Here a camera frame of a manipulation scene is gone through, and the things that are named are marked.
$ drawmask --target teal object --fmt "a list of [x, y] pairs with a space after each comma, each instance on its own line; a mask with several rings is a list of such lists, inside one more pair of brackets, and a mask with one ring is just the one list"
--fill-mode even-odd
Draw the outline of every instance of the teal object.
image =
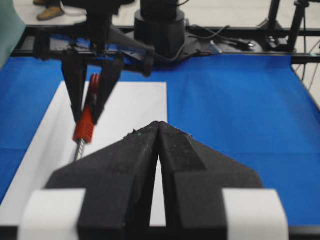
[[0, 69], [17, 46], [25, 28], [13, 0], [0, 0]]

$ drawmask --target black cylinder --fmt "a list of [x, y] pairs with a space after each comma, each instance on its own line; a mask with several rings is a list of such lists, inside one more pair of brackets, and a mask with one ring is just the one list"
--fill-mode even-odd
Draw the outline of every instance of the black cylinder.
[[177, 17], [178, 0], [141, 0], [141, 16], [153, 22], [173, 21]]
[[135, 13], [134, 38], [154, 46], [157, 54], [171, 58], [185, 42], [185, 14], [177, 10], [172, 21], [150, 21], [142, 17], [139, 10]]

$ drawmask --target white tape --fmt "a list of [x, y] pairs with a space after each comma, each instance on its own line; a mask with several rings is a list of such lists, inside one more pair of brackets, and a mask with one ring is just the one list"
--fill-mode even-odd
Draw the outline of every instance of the white tape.
[[222, 190], [228, 240], [288, 240], [288, 221], [273, 189]]
[[18, 240], [78, 240], [85, 189], [35, 191], [22, 217]]

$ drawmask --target black foam pad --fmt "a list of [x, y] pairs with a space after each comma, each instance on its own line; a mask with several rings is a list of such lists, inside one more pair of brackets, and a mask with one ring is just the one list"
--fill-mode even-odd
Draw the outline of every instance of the black foam pad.
[[124, 239], [149, 227], [158, 122], [53, 173], [45, 188], [85, 188], [80, 239]]
[[226, 239], [222, 188], [263, 188], [259, 176], [165, 122], [159, 138], [167, 226], [187, 239]]

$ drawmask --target metal shaft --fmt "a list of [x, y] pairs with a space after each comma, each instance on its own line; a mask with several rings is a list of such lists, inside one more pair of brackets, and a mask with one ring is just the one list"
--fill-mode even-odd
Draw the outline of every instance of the metal shaft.
[[77, 144], [77, 147], [75, 150], [75, 154], [74, 154], [73, 162], [76, 162], [76, 161], [82, 159], [82, 156], [85, 151], [85, 144], [86, 144], [86, 141], [84, 139], [80, 139], [78, 141], [78, 144]]

